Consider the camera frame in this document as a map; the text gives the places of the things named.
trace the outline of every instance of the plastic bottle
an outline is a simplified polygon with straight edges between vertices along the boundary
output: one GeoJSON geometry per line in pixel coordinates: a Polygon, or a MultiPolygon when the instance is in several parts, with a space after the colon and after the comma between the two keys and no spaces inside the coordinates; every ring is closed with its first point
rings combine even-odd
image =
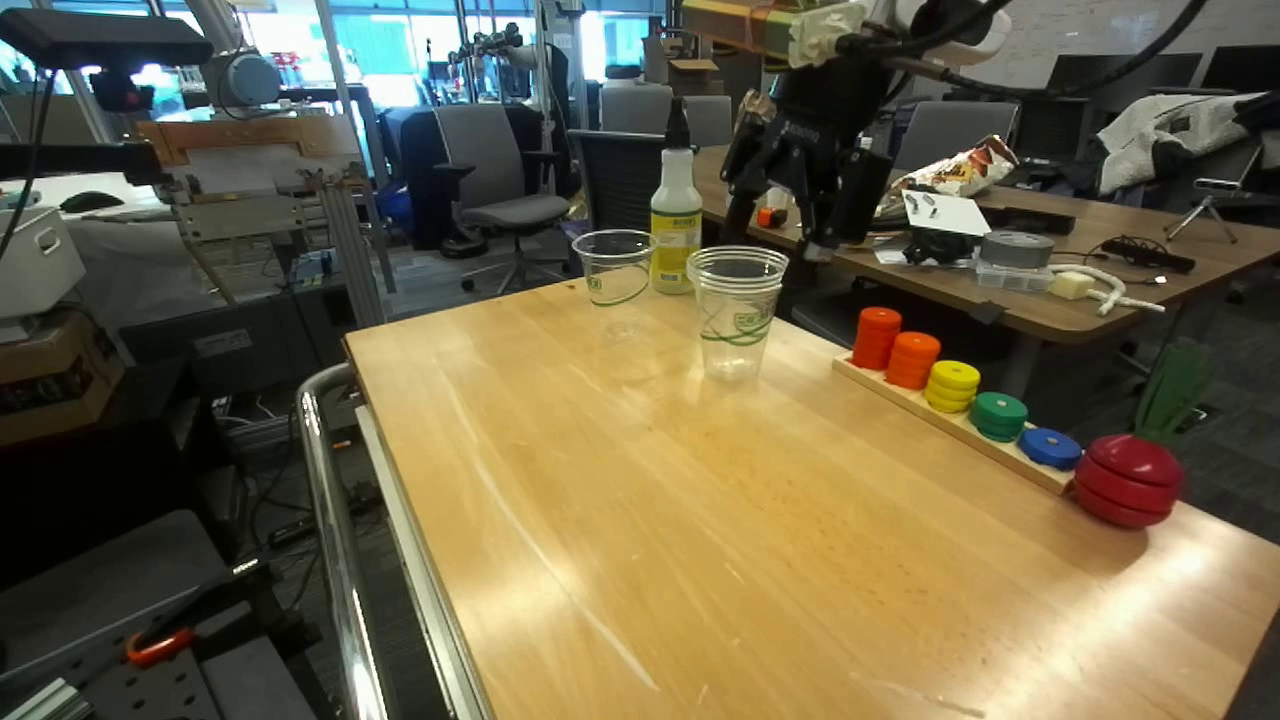
{"type": "Polygon", "coordinates": [[[649,281],[657,290],[694,290],[690,253],[704,243],[704,195],[694,186],[694,149],[666,149],[666,180],[649,200],[649,281]]]}

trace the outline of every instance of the floor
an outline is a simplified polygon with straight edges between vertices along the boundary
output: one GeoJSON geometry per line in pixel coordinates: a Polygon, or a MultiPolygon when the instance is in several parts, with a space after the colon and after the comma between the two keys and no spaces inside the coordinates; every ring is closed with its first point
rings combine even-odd
{"type": "MultiPolygon", "coordinates": [[[[564,260],[564,243],[551,238],[540,246],[551,260],[564,260]]],[[[477,266],[494,266],[495,256],[479,260],[441,260],[438,253],[395,246],[395,290],[392,314],[422,314],[422,313],[444,313],[458,304],[473,304],[462,286],[462,277],[473,277],[477,266]]],[[[1277,266],[1264,266],[1238,286],[1201,301],[1193,313],[1177,319],[1177,335],[1190,335],[1206,347],[1213,347],[1213,385],[1201,401],[1206,414],[1190,424],[1172,446],[1190,466],[1190,502],[1201,502],[1216,512],[1230,524],[1241,524],[1273,543],[1280,543],[1280,277],[1277,266]]],[[[1172,335],[1172,319],[1151,319],[1144,332],[1130,335],[1118,347],[1097,351],[1050,351],[1044,367],[1035,375],[1035,394],[1029,394],[1031,414],[1051,418],[1057,427],[1070,427],[1077,436],[1101,436],[1133,427],[1136,401],[1141,401],[1141,375],[1136,364],[1149,364],[1157,347],[1172,335]]],[[[263,394],[252,408],[260,408],[268,418],[287,418],[287,391],[263,394]]],[[[395,566],[390,521],[380,508],[380,497],[373,486],[368,458],[359,452],[359,440],[347,431],[347,408],[337,401],[337,458],[345,486],[356,502],[356,553],[359,553],[359,576],[375,595],[373,606],[373,635],[380,649],[380,669],[390,677],[386,692],[392,704],[392,716],[448,716],[438,684],[434,684],[434,659],[423,654],[415,641],[412,605],[395,566]]],[[[296,606],[321,641],[304,650],[304,669],[318,672],[318,687],[329,708],[341,708],[341,663],[337,643],[324,632],[329,626],[329,605],[324,605],[324,576],[318,563],[318,534],[307,524],[307,492],[304,492],[304,466],[296,440],[258,446],[245,457],[241,474],[241,500],[223,502],[223,517],[235,521],[245,540],[260,547],[272,566],[281,571],[277,595],[281,605],[296,606]]],[[[1259,696],[1241,696],[1241,708],[1233,716],[1259,720],[1280,716],[1280,641],[1273,641],[1273,650],[1258,672],[1252,687],[1259,696]]]]}

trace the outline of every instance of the cardboard box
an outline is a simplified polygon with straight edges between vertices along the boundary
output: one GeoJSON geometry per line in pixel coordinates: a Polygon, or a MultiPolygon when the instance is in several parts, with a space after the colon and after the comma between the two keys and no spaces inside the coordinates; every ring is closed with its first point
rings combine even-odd
{"type": "Polygon", "coordinates": [[[112,335],[84,309],[54,309],[30,338],[0,344],[0,446],[96,424],[122,375],[112,335]]]}

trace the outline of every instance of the wooden table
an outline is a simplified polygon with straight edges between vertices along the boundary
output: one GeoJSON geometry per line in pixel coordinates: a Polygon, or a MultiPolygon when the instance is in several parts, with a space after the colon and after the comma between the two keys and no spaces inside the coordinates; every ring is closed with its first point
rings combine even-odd
{"type": "Polygon", "coordinates": [[[462,716],[1219,716],[1280,547],[1061,474],[775,322],[701,375],[690,297],[551,284],[347,335],[462,716]]]}
{"type": "MultiPolygon", "coordinates": [[[[704,191],[704,208],[707,208],[712,224],[719,224],[728,210],[728,186],[719,180],[723,150],[728,149],[701,149],[701,157],[698,157],[698,186],[704,191]]],[[[1020,191],[1020,186],[998,186],[988,202],[1077,216],[1071,236],[1057,238],[1057,260],[1063,260],[1063,263],[1082,263],[1093,246],[1101,246],[1111,236],[1159,238],[1163,228],[1182,218],[1172,210],[1101,202],[1101,200],[1077,200],[1077,195],[1050,195],[1050,191],[1020,191]]],[[[766,243],[779,243],[779,246],[801,243],[795,228],[783,228],[783,233],[752,228],[752,236],[766,243]]],[[[1177,304],[1190,304],[1201,290],[1219,286],[1233,277],[1280,256],[1280,228],[1233,224],[1233,236],[1238,238],[1230,238],[1230,233],[1213,218],[1190,224],[1172,238],[1172,253],[1193,256],[1197,266],[1190,277],[1163,272],[1167,284],[1149,284],[1157,272],[1141,272],[1123,260],[1088,260],[1088,263],[1130,281],[1133,297],[1177,309],[1177,304]]],[[[1097,301],[1071,304],[1071,301],[1057,301],[1057,297],[1042,297],[1042,290],[991,290],[991,286],[980,286],[976,277],[962,272],[962,266],[881,263],[871,256],[871,243],[844,243],[838,260],[844,266],[852,266],[855,277],[925,297],[934,304],[1002,314],[1002,322],[1023,338],[1020,360],[1013,364],[1013,372],[1005,379],[1005,389],[1013,389],[1013,391],[1020,391],[1029,385],[1029,372],[1031,372],[1042,344],[1097,344],[1097,338],[1118,335],[1149,314],[1141,309],[1118,309],[1105,314],[1105,313],[1097,313],[1097,301]]]]}

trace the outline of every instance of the clear plastic cup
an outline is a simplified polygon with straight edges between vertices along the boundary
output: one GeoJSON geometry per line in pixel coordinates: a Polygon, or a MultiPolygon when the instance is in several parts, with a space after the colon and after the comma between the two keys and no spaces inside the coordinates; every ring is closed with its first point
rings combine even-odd
{"type": "Polygon", "coordinates": [[[649,233],[639,228],[597,228],[571,238],[584,260],[589,301],[597,309],[632,304],[649,286],[649,233]]]}
{"type": "Polygon", "coordinates": [[[712,243],[694,253],[685,266],[701,304],[704,372],[731,385],[760,375],[790,256],[757,243],[712,243]]]}

